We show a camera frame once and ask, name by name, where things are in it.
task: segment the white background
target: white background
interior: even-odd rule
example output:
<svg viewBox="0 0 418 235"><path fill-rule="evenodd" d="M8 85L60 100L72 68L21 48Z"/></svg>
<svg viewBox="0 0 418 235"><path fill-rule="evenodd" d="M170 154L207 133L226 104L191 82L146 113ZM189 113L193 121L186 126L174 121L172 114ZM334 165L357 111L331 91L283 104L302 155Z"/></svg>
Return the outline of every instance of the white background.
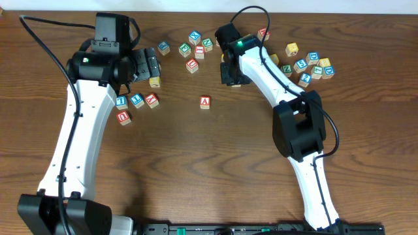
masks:
<svg viewBox="0 0 418 235"><path fill-rule="evenodd" d="M236 12L249 5L269 12L418 14L418 0L0 0L5 10Z"/></svg>

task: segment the green block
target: green block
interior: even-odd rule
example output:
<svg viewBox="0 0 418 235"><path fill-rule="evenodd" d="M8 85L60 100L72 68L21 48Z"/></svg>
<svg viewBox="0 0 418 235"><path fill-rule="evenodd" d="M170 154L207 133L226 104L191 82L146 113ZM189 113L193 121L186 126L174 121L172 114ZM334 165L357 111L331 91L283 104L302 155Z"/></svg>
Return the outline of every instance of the green block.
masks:
<svg viewBox="0 0 418 235"><path fill-rule="evenodd" d="M177 235L185 235L185 228L177 228Z"/></svg>
<svg viewBox="0 0 418 235"><path fill-rule="evenodd" d="M284 73L292 72L292 66L290 66L290 65L283 65L283 66L281 67L281 70L282 70Z"/></svg>
<svg viewBox="0 0 418 235"><path fill-rule="evenodd" d="M212 44L212 41L210 39L204 39L202 41L202 44L203 44L203 46L211 46L211 45L213 45Z"/></svg>
<svg viewBox="0 0 418 235"><path fill-rule="evenodd" d="M186 52L190 49L191 47L187 44L187 43L183 43L182 45L179 46L179 49L181 49L182 52Z"/></svg>
<svg viewBox="0 0 418 235"><path fill-rule="evenodd" d="M313 68L313 73L316 73L316 74L322 74L322 67L315 66L315 67Z"/></svg>

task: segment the toy block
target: toy block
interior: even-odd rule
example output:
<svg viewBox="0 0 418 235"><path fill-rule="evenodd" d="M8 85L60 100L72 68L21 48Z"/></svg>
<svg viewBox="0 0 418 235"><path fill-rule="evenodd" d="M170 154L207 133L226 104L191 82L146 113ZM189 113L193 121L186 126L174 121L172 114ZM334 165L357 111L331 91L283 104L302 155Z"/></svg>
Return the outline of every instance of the toy block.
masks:
<svg viewBox="0 0 418 235"><path fill-rule="evenodd" d="M160 87L161 80L159 79L159 76L150 78L150 86L151 87Z"/></svg>
<svg viewBox="0 0 418 235"><path fill-rule="evenodd" d="M189 35L189 42L191 42L193 45L197 45L201 41L201 34L197 32L196 30L193 30L193 32Z"/></svg>
<svg viewBox="0 0 418 235"><path fill-rule="evenodd" d="M313 66L311 70L311 75L313 79L320 79L322 77L322 67L319 66Z"/></svg>
<svg viewBox="0 0 418 235"><path fill-rule="evenodd" d="M270 59L273 61L275 65L279 65L279 57L276 54L270 55Z"/></svg>
<svg viewBox="0 0 418 235"><path fill-rule="evenodd" d="M322 78L329 79L329 78L332 78L334 74L335 74L334 66L328 66L324 68L324 73L322 75Z"/></svg>
<svg viewBox="0 0 418 235"><path fill-rule="evenodd" d="M199 64L195 59L191 59L185 64L185 67L190 73L194 73L199 69Z"/></svg>
<svg viewBox="0 0 418 235"><path fill-rule="evenodd" d="M308 65L316 65L319 61L319 54L318 52L309 52L306 56L306 62L308 62Z"/></svg>
<svg viewBox="0 0 418 235"><path fill-rule="evenodd" d="M170 52L170 46L167 42L160 42L158 50L162 55L167 55Z"/></svg>
<svg viewBox="0 0 418 235"><path fill-rule="evenodd" d="M150 106L150 108L154 108L155 106L159 104L158 99L154 94L151 94L145 97L145 101Z"/></svg>
<svg viewBox="0 0 418 235"><path fill-rule="evenodd" d="M210 39L203 39L202 45L204 46L204 51L209 52L214 48L214 44Z"/></svg>
<svg viewBox="0 0 418 235"><path fill-rule="evenodd" d="M118 108L118 110L128 108L128 103L126 102L126 98L124 96L116 98L116 108Z"/></svg>
<svg viewBox="0 0 418 235"><path fill-rule="evenodd" d="M307 87L309 85L309 83L311 82L311 76L307 73L302 73L302 76L300 76L300 80L298 85L302 86L302 87Z"/></svg>
<svg viewBox="0 0 418 235"><path fill-rule="evenodd" d="M295 65L293 65L293 68L297 73L305 71L306 68L308 68L308 64L305 59L299 59L296 61Z"/></svg>
<svg viewBox="0 0 418 235"><path fill-rule="evenodd" d="M131 102L135 105L135 108L140 108L145 104L144 99L138 93L131 97Z"/></svg>
<svg viewBox="0 0 418 235"><path fill-rule="evenodd" d="M286 54L287 56L294 56L298 53L299 48L298 45L294 42L294 43L289 43L286 46Z"/></svg>
<svg viewBox="0 0 418 235"><path fill-rule="evenodd" d="M321 67L329 67L331 66L331 62L329 61L328 58L323 58L318 61L317 65Z"/></svg>
<svg viewBox="0 0 418 235"><path fill-rule="evenodd" d="M210 108L210 97L201 97L201 109Z"/></svg>
<svg viewBox="0 0 418 235"><path fill-rule="evenodd" d="M292 75L292 66L290 65L283 65L281 67L281 71L284 73L286 77L290 77Z"/></svg>
<svg viewBox="0 0 418 235"><path fill-rule="evenodd" d="M122 125L126 125L131 122L131 118L129 118L129 114L126 111L123 111L122 113L117 114L119 123Z"/></svg>
<svg viewBox="0 0 418 235"><path fill-rule="evenodd" d="M195 58L196 59L204 59L204 46L196 46L195 47Z"/></svg>
<svg viewBox="0 0 418 235"><path fill-rule="evenodd" d="M263 37L264 37L264 34L266 34L266 29L260 29L258 31L258 33L257 33L257 38L259 40L262 40ZM266 35L266 39L265 40L268 40L269 37L270 37L270 32L267 32L267 35Z"/></svg>
<svg viewBox="0 0 418 235"><path fill-rule="evenodd" d="M187 57L191 53L191 47L187 43L183 43L178 47L178 51L183 57Z"/></svg>

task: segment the wooden cube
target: wooden cube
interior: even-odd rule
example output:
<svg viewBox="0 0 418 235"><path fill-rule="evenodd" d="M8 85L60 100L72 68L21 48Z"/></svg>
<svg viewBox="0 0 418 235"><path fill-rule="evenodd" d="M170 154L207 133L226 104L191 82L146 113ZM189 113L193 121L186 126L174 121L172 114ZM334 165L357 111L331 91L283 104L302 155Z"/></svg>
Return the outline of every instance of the wooden cube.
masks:
<svg viewBox="0 0 418 235"><path fill-rule="evenodd" d="M140 108L145 104L144 99L138 93L131 97L131 102L135 105L135 108Z"/></svg>
<svg viewBox="0 0 418 235"><path fill-rule="evenodd" d="M308 65L316 65L319 61L319 54L318 52L309 52L306 56L306 62L308 62Z"/></svg>
<svg viewBox="0 0 418 235"><path fill-rule="evenodd" d="M129 114L126 111L123 111L122 113L117 114L119 123L122 125L126 125L131 122L131 118L129 118Z"/></svg>
<svg viewBox="0 0 418 235"><path fill-rule="evenodd" d="M313 79L320 79L322 77L322 67L319 66L313 66L311 70L311 76Z"/></svg>
<svg viewBox="0 0 418 235"><path fill-rule="evenodd" d="M318 61L317 65L321 67L329 67L331 66L331 62L329 61L328 58L323 58Z"/></svg>
<svg viewBox="0 0 418 235"><path fill-rule="evenodd" d="M201 109L210 108L210 97L201 97Z"/></svg>
<svg viewBox="0 0 418 235"><path fill-rule="evenodd" d="M286 77L290 77L292 75L292 66L291 65L283 65L281 67L281 71L284 73Z"/></svg>
<svg viewBox="0 0 418 235"><path fill-rule="evenodd" d="M294 43L290 43L286 46L286 54L287 56L294 56L298 53L299 48L298 45Z"/></svg>
<svg viewBox="0 0 418 235"><path fill-rule="evenodd" d="M189 42L191 42L193 45L197 45L201 41L201 34L194 30L189 35Z"/></svg>
<svg viewBox="0 0 418 235"><path fill-rule="evenodd" d="M258 31L258 33L257 33L257 38L259 40L262 40L263 37L264 37L264 34L266 34L266 29L260 29ZM270 37L270 32L267 32L267 35L266 35L266 39L265 40L268 40L269 37Z"/></svg>
<svg viewBox="0 0 418 235"><path fill-rule="evenodd" d="M150 106L150 108L154 108L155 106L159 104L158 99L154 94L151 94L145 97L145 101Z"/></svg>
<svg viewBox="0 0 418 235"><path fill-rule="evenodd" d="M311 82L311 76L307 73L302 73L302 76L300 76L299 85L302 87L307 87L309 83Z"/></svg>
<svg viewBox="0 0 418 235"><path fill-rule="evenodd" d="M203 39L202 45L204 46L204 51L209 52L214 48L214 44L210 39Z"/></svg>
<svg viewBox="0 0 418 235"><path fill-rule="evenodd" d="M116 108L118 108L118 110L124 110L128 108L128 102L124 96L116 98Z"/></svg>
<svg viewBox="0 0 418 235"><path fill-rule="evenodd" d="M273 61L275 65L279 65L279 57L276 54L270 55L270 59Z"/></svg>
<svg viewBox="0 0 418 235"><path fill-rule="evenodd" d="M162 55L167 55L170 52L170 46L167 42L160 42L158 44L158 50Z"/></svg>
<svg viewBox="0 0 418 235"><path fill-rule="evenodd" d="M332 78L334 74L335 74L334 66L328 66L324 68L324 73L322 75L322 78L329 79L329 78Z"/></svg>
<svg viewBox="0 0 418 235"><path fill-rule="evenodd" d="M185 67L189 72L194 73L199 69L199 64L195 59L191 59L185 64Z"/></svg>
<svg viewBox="0 0 418 235"><path fill-rule="evenodd" d="M159 76L150 78L150 86L151 87L160 87L161 80L159 79Z"/></svg>
<svg viewBox="0 0 418 235"><path fill-rule="evenodd" d="M191 47L187 43L183 43L178 47L178 51L183 57L187 57L191 53Z"/></svg>
<svg viewBox="0 0 418 235"><path fill-rule="evenodd" d="M308 64L305 59L299 59L296 61L295 65L293 65L294 70L297 73L305 71L306 68L308 68Z"/></svg>
<svg viewBox="0 0 418 235"><path fill-rule="evenodd" d="M196 59L204 59L204 46L196 46L195 47L195 58Z"/></svg>

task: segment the wooden tabletop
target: wooden tabletop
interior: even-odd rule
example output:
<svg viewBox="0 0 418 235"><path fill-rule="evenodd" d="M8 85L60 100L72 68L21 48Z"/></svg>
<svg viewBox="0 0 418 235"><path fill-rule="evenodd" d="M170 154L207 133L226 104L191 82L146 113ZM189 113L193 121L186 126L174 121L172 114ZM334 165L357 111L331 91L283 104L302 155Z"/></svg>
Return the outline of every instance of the wooden tabletop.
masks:
<svg viewBox="0 0 418 235"><path fill-rule="evenodd" d="M19 22L28 14L95 23L95 12L9 12L0 17L0 234L28 234L17 214L22 193L35 194L63 121L67 82ZM158 54L161 88L154 109L129 106L121 126L116 109L106 124L96 172L95 200L112 212L171 223L301 221L302 196L290 162L272 139L272 109L254 84L221 84L221 50L190 74L178 53L192 30L214 41L233 14L126 12L141 29L139 48L166 40ZM350 223L381 223L387 234L418 234L418 17L271 14L270 54L294 64L311 51L328 57L336 75L313 81L338 126L341 145L325 159L334 206ZM264 28L263 14L234 22L242 35ZM30 22L62 63L94 35L90 29ZM299 53L285 54L296 42ZM292 81L297 82L293 73ZM212 97L210 110L199 97ZM327 125L325 151L334 145Z"/></svg>

